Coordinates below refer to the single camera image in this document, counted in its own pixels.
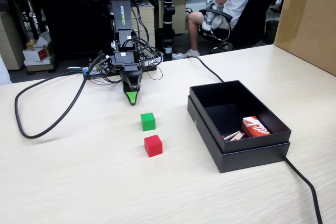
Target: red box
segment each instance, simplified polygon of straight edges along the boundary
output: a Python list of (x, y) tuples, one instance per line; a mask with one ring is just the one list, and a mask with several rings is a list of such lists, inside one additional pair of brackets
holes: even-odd
[(162, 142), (158, 135), (145, 138), (145, 149), (148, 157), (157, 156), (162, 154)]
[(270, 134), (255, 116), (243, 118), (242, 128), (249, 137), (267, 136)]
[(23, 55), (27, 61), (38, 61), (41, 62), (47, 58), (47, 52), (44, 48), (27, 48), (23, 50)]

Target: chair armrest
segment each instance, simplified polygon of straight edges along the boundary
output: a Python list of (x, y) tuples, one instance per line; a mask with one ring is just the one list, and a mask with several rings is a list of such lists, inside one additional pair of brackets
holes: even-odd
[(219, 15), (223, 16), (223, 17), (226, 19), (226, 21), (227, 21), (228, 23), (230, 23), (230, 22), (231, 22), (231, 19), (232, 19), (232, 16), (231, 16), (231, 15), (228, 15), (227, 13), (221, 12), (221, 11), (219, 11), (219, 10), (202, 9), (202, 10), (199, 10), (199, 11), (200, 11), (204, 16), (205, 16), (205, 14), (206, 14), (207, 12), (219, 14)]

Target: wooden stick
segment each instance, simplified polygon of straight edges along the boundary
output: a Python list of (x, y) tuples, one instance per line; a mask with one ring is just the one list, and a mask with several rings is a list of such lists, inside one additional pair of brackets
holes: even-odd
[(231, 141), (237, 140), (239, 137), (241, 138), (243, 135), (239, 132)]
[(240, 133), (240, 131), (237, 131), (237, 132), (231, 134), (230, 136), (225, 137), (224, 140), (228, 140), (229, 138), (231, 138), (231, 137), (237, 135), (238, 133)]
[(236, 137), (235, 141), (242, 139), (242, 137), (245, 135), (245, 133), (241, 134), (239, 137)]

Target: red and white package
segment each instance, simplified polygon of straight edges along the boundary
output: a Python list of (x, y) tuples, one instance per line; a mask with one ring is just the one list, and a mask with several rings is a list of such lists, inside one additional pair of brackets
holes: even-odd
[(255, 116), (249, 116), (248, 118), (243, 118), (242, 127), (249, 137), (267, 136), (270, 134), (268, 130)]

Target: sneaker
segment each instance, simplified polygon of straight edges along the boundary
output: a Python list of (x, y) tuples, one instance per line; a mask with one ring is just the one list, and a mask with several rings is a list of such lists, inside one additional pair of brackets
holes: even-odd
[(187, 57), (187, 56), (196, 56), (196, 57), (198, 57), (198, 56), (200, 56), (200, 53), (197, 52), (197, 55), (193, 55), (193, 54), (191, 53), (190, 49), (189, 49), (188, 52), (186, 52), (183, 56), (184, 56), (184, 57)]

